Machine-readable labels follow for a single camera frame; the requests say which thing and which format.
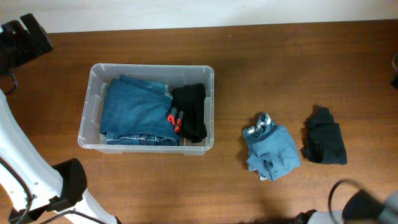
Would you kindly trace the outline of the black garment with orange tips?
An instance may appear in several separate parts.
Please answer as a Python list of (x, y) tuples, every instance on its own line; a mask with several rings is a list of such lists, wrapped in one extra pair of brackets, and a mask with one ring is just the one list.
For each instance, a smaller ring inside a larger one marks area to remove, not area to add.
[(206, 98), (204, 84), (174, 88), (171, 94), (173, 99), (167, 119), (174, 125), (174, 131), (191, 143), (201, 142), (207, 137), (204, 122)]

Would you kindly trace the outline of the dark blue jeans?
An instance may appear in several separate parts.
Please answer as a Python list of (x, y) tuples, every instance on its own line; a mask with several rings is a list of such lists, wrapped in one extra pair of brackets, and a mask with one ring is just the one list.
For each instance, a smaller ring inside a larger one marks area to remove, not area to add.
[(179, 146), (171, 104), (166, 84), (121, 75), (108, 85), (99, 133), (109, 145)]

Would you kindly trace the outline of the clear plastic storage bin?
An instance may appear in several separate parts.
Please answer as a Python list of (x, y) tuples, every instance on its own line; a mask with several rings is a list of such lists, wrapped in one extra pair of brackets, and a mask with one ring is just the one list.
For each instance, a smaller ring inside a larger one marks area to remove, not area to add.
[[(127, 146), (109, 145), (100, 135), (100, 121), (104, 105), (104, 88), (114, 78), (120, 75), (162, 82), (173, 88), (202, 83), (205, 86), (204, 123), (207, 137), (199, 143), (192, 143), (184, 138), (179, 146)], [(97, 63), (92, 66), (85, 96), (78, 144), (85, 149), (95, 149), (103, 153), (150, 152), (177, 153), (186, 155), (204, 155), (210, 150), (215, 141), (214, 137), (214, 108), (215, 108), (215, 73), (207, 65), (136, 65)]]

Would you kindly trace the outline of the blue denim shirt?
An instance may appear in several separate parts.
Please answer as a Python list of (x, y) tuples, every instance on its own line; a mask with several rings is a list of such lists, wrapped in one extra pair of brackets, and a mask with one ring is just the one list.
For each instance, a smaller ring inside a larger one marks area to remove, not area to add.
[(261, 181), (275, 181), (300, 167), (296, 143), (287, 128), (276, 124), (267, 114), (243, 131), (248, 146), (248, 170), (257, 173)]

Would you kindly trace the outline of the dark navy garment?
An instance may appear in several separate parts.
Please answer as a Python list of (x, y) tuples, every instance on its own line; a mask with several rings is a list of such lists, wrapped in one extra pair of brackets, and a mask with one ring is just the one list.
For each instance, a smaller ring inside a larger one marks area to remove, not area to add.
[(305, 122), (307, 131), (301, 152), (310, 162), (317, 164), (348, 163), (340, 125), (335, 122), (330, 110), (319, 107)]

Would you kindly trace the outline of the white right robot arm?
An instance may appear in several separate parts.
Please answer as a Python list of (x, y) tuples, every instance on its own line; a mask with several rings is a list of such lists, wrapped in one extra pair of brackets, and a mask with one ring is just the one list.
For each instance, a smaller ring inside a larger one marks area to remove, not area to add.
[[(346, 165), (347, 153), (340, 125), (335, 122), (327, 107), (314, 106), (313, 114), (304, 122), (307, 130), (302, 154), (310, 162), (322, 165)], [(336, 189), (348, 184), (357, 192), (340, 211), (332, 210), (332, 199)], [(295, 223), (397, 223), (397, 193), (385, 202), (374, 198), (364, 187), (352, 179), (337, 181), (328, 195), (328, 211), (309, 210), (300, 213)]]

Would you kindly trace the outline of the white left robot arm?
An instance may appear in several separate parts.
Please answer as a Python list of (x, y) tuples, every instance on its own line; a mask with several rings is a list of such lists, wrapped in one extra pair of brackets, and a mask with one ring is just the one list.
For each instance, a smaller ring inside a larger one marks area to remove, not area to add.
[(52, 51), (53, 43), (33, 14), (1, 25), (1, 78), (12, 88), (1, 92), (1, 185), (13, 208), (9, 223), (32, 223), (44, 212), (55, 212), (48, 223), (65, 217), (72, 223), (119, 223), (87, 188), (78, 159), (48, 164), (15, 120), (6, 97), (17, 90), (14, 69)]

